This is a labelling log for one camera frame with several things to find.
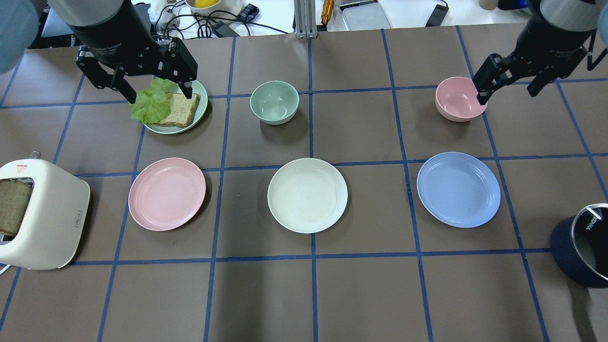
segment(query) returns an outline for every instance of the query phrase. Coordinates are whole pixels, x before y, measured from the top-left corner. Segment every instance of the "lettuce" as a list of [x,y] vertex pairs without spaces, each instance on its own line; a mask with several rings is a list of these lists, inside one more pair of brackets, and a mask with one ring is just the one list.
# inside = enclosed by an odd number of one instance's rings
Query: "lettuce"
[[154,124],[169,116],[169,99],[165,92],[175,83],[169,80],[153,79],[149,88],[137,92],[131,107],[131,118],[143,124]]

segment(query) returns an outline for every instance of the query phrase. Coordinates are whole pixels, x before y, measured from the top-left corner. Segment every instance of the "white plate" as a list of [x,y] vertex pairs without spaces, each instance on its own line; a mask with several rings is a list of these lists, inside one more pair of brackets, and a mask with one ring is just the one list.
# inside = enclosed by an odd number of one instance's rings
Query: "white plate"
[[[178,85],[175,85],[175,88],[169,91],[182,93],[182,90],[179,89]],[[205,90],[205,87],[203,87],[202,84],[200,84],[200,82],[198,81],[192,81],[192,93],[198,94],[201,98],[198,102],[198,107],[196,107],[196,111],[194,112],[194,119],[192,120],[192,123],[190,125],[186,126],[185,128],[179,128],[175,126],[163,127],[157,126],[155,124],[146,124],[144,126],[146,126],[146,128],[151,130],[152,132],[158,134],[178,134],[194,127],[194,125],[196,125],[202,119],[202,116],[205,114],[205,110],[207,110],[207,102],[209,102],[209,97],[207,96],[207,91]]]
[[481,226],[500,206],[496,176],[481,160],[465,153],[431,157],[420,168],[416,186],[431,215],[454,227]]
[[314,158],[285,164],[268,186],[272,216],[285,228],[312,234],[331,227],[346,209],[344,177],[330,163]]

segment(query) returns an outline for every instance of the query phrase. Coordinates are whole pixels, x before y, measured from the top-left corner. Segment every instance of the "toaster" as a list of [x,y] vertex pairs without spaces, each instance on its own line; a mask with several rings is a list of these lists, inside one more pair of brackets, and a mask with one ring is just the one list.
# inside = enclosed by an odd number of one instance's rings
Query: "toaster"
[[32,186],[21,227],[12,239],[0,235],[0,262],[31,270],[67,265],[76,254],[89,206],[87,182],[42,159],[0,167],[0,180]]

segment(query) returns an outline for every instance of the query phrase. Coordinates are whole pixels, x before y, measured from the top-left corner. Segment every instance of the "beige cylindrical object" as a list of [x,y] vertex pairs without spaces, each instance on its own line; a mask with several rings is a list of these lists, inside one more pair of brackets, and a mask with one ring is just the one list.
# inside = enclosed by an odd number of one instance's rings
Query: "beige cylindrical object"
[[479,0],[479,7],[491,11],[498,7],[498,0]]

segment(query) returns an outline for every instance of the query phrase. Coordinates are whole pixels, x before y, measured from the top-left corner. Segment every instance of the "green bowl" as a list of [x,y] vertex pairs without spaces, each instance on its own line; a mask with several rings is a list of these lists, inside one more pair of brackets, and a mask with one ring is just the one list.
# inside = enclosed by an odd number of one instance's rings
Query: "green bowl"
[[260,85],[251,94],[251,110],[264,123],[280,125],[289,121],[298,109],[300,97],[294,86],[283,81]]

